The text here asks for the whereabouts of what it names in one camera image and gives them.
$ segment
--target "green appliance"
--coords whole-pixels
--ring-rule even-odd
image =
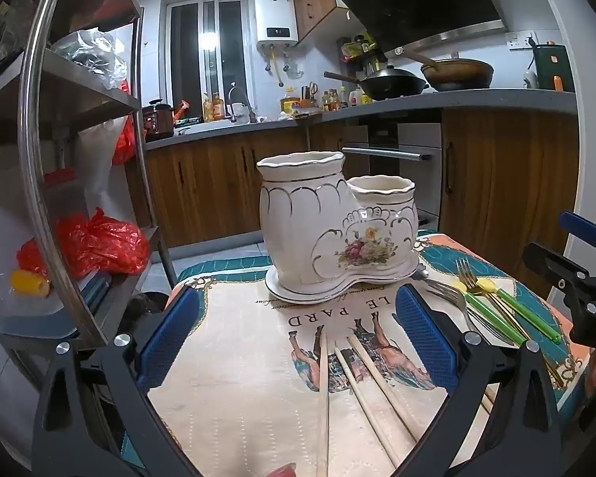
[[[554,89],[556,91],[569,91],[575,93],[572,69],[569,65],[567,50],[563,45],[554,44],[548,41],[547,44],[538,45],[529,39],[532,52],[534,52],[534,64],[536,65],[536,77],[539,89]]]

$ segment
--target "oven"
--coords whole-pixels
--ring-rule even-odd
[[[345,176],[399,175],[415,183],[420,228],[437,229],[442,196],[440,123],[380,121],[344,130]]]

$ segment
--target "cooking pot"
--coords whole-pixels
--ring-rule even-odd
[[[434,66],[423,65],[421,72],[437,91],[486,89],[493,80],[494,68],[474,59],[444,59]]]
[[[143,114],[143,130],[145,140],[160,140],[174,135],[175,125],[172,114],[174,110],[161,99],[151,100],[150,105],[141,110]]]
[[[336,81],[359,84],[364,93],[369,95],[373,100],[419,95],[425,87],[428,87],[424,79],[420,79],[406,70],[393,68],[391,65],[374,74],[370,74],[362,81],[355,77],[333,74],[331,72],[325,72],[324,76]]]

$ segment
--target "range hood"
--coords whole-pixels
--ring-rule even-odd
[[[342,0],[387,52],[505,30],[492,0]]]

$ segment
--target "gold fork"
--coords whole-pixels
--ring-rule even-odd
[[[512,312],[507,308],[503,300],[493,293],[486,292],[478,285],[477,278],[473,274],[472,268],[470,267],[470,262],[468,262],[468,260],[466,260],[465,258],[460,258],[457,260],[457,272],[459,275],[459,280],[464,285],[466,285],[466,288],[468,289],[469,293],[478,296],[485,296],[486,298],[488,298],[490,303],[494,306],[497,312],[499,312],[501,317],[505,319],[505,321],[508,324],[510,324],[513,328],[518,330],[519,333],[521,333],[521,335],[525,337],[526,340],[529,340],[531,338],[526,329],[523,328],[521,323],[519,323],[516,320]],[[565,386],[565,382],[563,381],[563,378],[557,371],[556,364],[553,362],[553,360],[551,360],[551,358],[548,355],[545,355],[545,353],[543,353],[543,357],[545,359],[545,365],[547,366],[547,369],[550,372],[551,376],[556,381],[556,384],[558,384],[559,387],[563,388]]]

